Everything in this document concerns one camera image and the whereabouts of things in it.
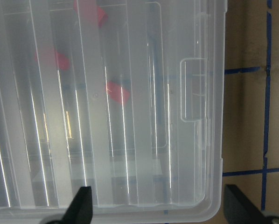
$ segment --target transparent storage bin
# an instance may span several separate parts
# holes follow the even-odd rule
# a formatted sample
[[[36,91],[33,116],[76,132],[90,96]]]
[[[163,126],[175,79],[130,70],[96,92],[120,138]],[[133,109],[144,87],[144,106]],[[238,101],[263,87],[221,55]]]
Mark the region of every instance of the transparent storage bin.
[[[220,206],[225,0],[0,0],[0,223]]]

